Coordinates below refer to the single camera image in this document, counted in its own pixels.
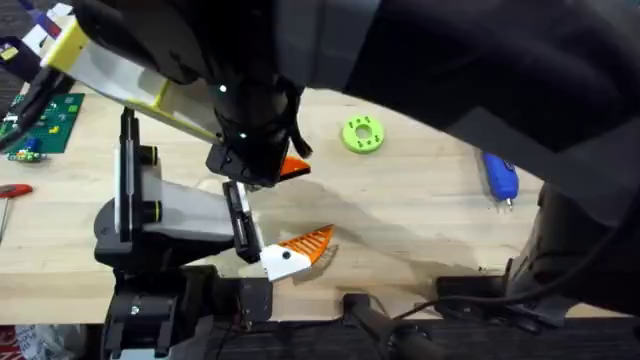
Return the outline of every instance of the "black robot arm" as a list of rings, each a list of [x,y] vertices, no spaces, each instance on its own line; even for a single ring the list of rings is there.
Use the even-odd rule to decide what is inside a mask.
[[[175,82],[225,86],[212,92],[224,134],[211,153],[224,156],[207,165],[234,180],[273,186],[289,140],[310,153],[295,118],[305,86],[387,106],[545,180],[532,245],[512,262],[506,295],[566,273],[619,224],[640,184],[640,14],[623,0],[74,6],[101,46]],[[634,240],[565,295],[636,313],[640,299],[626,286],[640,273]],[[607,286],[616,290],[600,291]],[[554,316],[567,307],[538,305]]]

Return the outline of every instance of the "screwdriver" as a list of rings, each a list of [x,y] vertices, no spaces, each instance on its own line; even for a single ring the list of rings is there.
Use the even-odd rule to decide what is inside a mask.
[[[4,206],[2,215],[0,215],[0,240],[2,240],[2,234],[4,234],[5,217],[7,216],[7,208],[9,207],[9,199],[28,194],[33,191],[33,188],[25,184],[11,184],[0,186],[0,198],[4,199]]]
[[[487,171],[487,182],[491,195],[498,202],[506,202],[513,211],[513,199],[518,196],[518,175],[516,169],[508,161],[488,152],[482,153],[484,166]]]

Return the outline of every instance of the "orange object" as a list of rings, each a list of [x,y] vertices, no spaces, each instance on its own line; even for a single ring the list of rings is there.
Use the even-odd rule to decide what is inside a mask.
[[[283,241],[278,245],[308,256],[313,264],[324,254],[329,240],[331,240],[331,235],[333,235],[333,225],[327,225],[302,236]]]
[[[280,181],[289,180],[311,172],[311,166],[294,156],[287,156],[280,168]]]

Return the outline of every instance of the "red screwdriver handle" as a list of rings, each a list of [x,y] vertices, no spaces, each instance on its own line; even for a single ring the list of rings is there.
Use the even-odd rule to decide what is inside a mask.
[[[0,198],[12,198],[28,194],[33,191],[33,188],[26,184],[11,184],[0,186]]]

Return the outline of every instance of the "black cable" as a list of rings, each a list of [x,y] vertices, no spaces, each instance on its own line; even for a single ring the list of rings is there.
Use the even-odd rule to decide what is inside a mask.
[[[51,99],[68,92],[74,80],[54,68],[43,68],[31,82],[24,99],[11,109],[18,115],[15,127],[0,138],[0,152],[20,140],[38,122]]]
[[[288,328],[288,329],[293,330],[293,331],[311,329],[311,328],[315,328],[315,327],[323,327],[323,326],[338,324],[341,321],[342,321],[342,318],[337,318],[337,319],[327,320],[327,321],[312,321],[312,322],[310,322],[310,324],[302,324],[302,325],[291,327],[291,328]],[[222,330],[222,331],[226,331],[227,330],[227,327],[221,327],[221,326],[214,326],[214,327],[216,329]],[[281,328],[277,328],[277,329],[273,329],[273,330],[248,330],[248,331],[235,330],[235,331],[236,331],[235,335],[258,335],[258,334],[276,333],[278,331],[282,331],[282,329]]]
[[[300,109],[300,96],[302,95],[302,90],[297,88],[293,83],[284,79],[281,80],[280,86],[285,89],[285,94],[287,96],[287,108],[284,111],[284,118],[286,121],[291,122],[288,129],[291,143],[293,143],[293,147],[296,149],[298,155],[303,159],[306,159],[311,156],[313,149],[311,149],[311,146],[302,137],[300,127],[298,126],[298,111]]]
[[[414,309],[406,311],[396,317],[394,320],[402,320],[406,317],[409,317],[413,314],[416,314],[430,306],[434,306],[444,302],[469,302],[478,305],[489,305],[489,306],[509,306],[509,305],[517,305],[530,301],[538,300],[542,297],[554,294],[562,290],[562,288],[569,285],[570,282],[575,281],[580,276],[584,275],[585,271],[591,267],[599,258],[602,253],[607,251],[609,247],[619,241],[624,241],[628,239],[630,236],[633,236],[635,232],[640,228],[638,222],[638,217],[640,216],[640,189],[636,191],[636,195],[631,201],[631,205],[629,206],[629,210],[627,210],[624,218],[620,222],[620,225],[611,230],[607,236],[605,236],[594,248],[587,254],[587,256],[582,260],[580,264],[571,269],[569,272],[565,273],[559,279],[544,285],[536,290],[530,291],[528,293],[514,295],[514,296],[506,296],[506,297],[498,297],[498,298],[488,298],[488,297],[477,297],[477,296],[462,296],[462,295],[452,295],[452,296],[444,296],[437,300],[429,301],[424,304],[420,304],[416,306]]]
[[[220,345],[218,346],[218,351],[216,352],[216,359],[218,360],[220,358],[220,354],[222,353],[222,349],[224,348],[224,345],[227,343],[227,337],[229,336],[229,333],[231,333],[231,327],[233,326],[233,323],[229,324],[229,327],[227,327],[227,330],[224,332],[224,335],[222,336],[222,339],[220,339]]]
[[[110,324],[110,318],[109,315],[107,314],[107,317],[104,321],[104,324],[102,325],[102,330],[100,331],[101,335],[100,335],[100,360],[105,360],[105,353],[104,353],[104,342],[107,340],[107,324]]]

